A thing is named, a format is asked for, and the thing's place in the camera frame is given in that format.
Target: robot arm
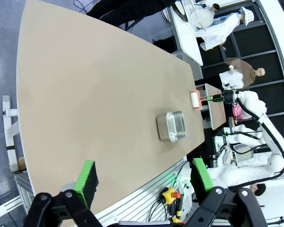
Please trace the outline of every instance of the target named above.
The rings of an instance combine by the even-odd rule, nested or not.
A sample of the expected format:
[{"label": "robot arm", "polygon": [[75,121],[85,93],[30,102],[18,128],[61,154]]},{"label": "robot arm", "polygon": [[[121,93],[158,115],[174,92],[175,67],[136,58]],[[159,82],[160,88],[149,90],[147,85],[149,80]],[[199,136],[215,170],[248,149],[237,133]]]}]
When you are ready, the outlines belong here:
[{"label": "robot arm", "polygon": [[268,158],[266,166],[237,168],[234,165],[227,165],[209,172],[225,182],[228,187],[233,186],[233,189],[279,177],[284,172],[284,138],[267,117],[265,103],[258,99],[256,92],[252,91],[235,91],[232,100],[226,99],[225,101],[229,104],[240,105],[242,113],[246,117],[252,116],[260,123],[258,130],[262,131],[260,141],[249,140],[243,136],[237,137],[236,140],[239,139],[241,143],[247,145],[249,143],[266,143],[272,154]]}]

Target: gray floor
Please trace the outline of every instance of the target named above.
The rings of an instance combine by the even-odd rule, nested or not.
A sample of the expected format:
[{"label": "gray floor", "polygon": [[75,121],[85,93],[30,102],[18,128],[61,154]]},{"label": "gray floor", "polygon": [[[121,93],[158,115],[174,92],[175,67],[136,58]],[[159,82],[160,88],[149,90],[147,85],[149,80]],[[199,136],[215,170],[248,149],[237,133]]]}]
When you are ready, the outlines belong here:
[{"label": "gray floor", "polygon": [[[87,5],[91,0],[83,0]],[[75,11],[79,11],[72,0],[48,0],[48,2],[60,5]],[[5,149],[3,121],[2,121],[2,96],[10,95],[12,107],[16,108],[16,62],[18,35],[22,11],[25,0],[0,0],[0,203],[7,202],[18,195],[13,175],[8,167],[8,157]],[[167,38],[171,36],[169,24],[167,24],[160,13],[146,17],[138,23],[130,32],[148,42]],[[18,157],[22,156],[20,138],[15,137],[15,144]],[[23,226],[25,217],[24,209],[21,207],[13,210],[11,216],[17,226]],[[15,226],[11,219],[5,215],[0,218],[0,226]]]}]

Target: table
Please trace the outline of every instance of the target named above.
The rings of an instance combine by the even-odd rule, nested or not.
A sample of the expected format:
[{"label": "table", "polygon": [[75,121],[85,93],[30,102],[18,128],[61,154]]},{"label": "table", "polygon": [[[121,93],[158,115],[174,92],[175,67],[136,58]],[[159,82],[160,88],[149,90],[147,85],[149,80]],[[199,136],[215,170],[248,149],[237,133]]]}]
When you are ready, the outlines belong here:
[{"label": "table", "polygon": [[[34,194],[57,194],[93,159],[99,186],[91,209],[98,213],[204,141],[187,63],[65,8],[27,1],[17,80],[20,135]],[[156,117],[172,110],[184,113],[186,137],[162,142]]]},{"label": "table", "polygon": [[[209,84],[205,84],[205,92],[207,96],[222,94],[220,89],[217,89]],[[215,130],[226,122],[225,109],[223,102],[215,103],[208,102],[208,109],[212,129]]]},{"label": "table", "polygon": [[194,31],[189,27],[187,22],[183,21],[172,9],[167,8],[169,19],[171,22],[172,32],[176,39],[178,50],[183,51],[186,55],[196,61],[199,65],[203,65],[199,44],[195,37]]}]

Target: pink object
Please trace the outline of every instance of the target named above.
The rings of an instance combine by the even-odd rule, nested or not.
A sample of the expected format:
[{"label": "pink object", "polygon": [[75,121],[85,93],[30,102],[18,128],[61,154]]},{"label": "pink object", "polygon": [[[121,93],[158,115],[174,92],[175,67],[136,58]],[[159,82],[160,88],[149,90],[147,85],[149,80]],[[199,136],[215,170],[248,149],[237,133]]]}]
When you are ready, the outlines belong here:
[{"label": "pink object", "polygon": [[234,116],[236,116],[237,118],[239,119],[248,119],[248,117],[245,117],[243,114],[242,114],[242,108],[240,105],[235,105],[232,107],[232,113]]}]

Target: screw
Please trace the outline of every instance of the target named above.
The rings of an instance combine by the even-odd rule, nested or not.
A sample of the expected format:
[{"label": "screw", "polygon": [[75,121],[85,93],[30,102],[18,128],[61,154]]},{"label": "screw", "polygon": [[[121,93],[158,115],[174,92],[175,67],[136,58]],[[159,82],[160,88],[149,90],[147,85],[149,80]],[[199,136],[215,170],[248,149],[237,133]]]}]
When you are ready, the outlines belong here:
[{"label": "screw", "polygon": [[65,194],[65,196],[66,196],[67,198],[70,198],[70,197],[72,196],[72,193],[71,193],[71,192],[67,192],[67,193]]},{"label": "screw", "polygon": [[222,194],[222,189],[217,188],[217,189],[216,189],[216,193],[219,194],[219,195]]},{"label": "screw", "polygon": [[247,196],[247,195],[248,195],[248,192],[247,192],[247,191],[242,191],[242,195],[243,195],[243,196]]},{"label": "screw", "polygon": [[46,195],[42,195],[42,196],[41,196],[41,200],[42,200],[42,201],[44,201],[44,200],[46,200],[46,199],[47,199],[47,196],[46,196]]}]

